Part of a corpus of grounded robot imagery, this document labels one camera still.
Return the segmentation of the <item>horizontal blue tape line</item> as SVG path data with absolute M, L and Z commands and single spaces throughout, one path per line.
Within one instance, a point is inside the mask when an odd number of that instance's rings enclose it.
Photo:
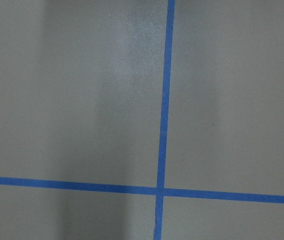
M 89 192 L 122 193 L 122 194 L 136 194 L 136 195 L 150 195 L 150 196 L 164 196 L 164 197 L 284 204 L 284 195 L 270 195 L 270 194 L 158 188 L 158 187 L 146 187 L 146 186 L 99 184 L 99 183 L 42 180 L 42 179 L 14 178 L 14 177 L 0 177 L 0 185 L 89 191 Z

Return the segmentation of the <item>vertical blue tape line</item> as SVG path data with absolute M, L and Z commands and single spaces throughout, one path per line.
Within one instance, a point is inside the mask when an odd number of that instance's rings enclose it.
M 167 2 L 153 239 L 162 238 L 175 1 Z

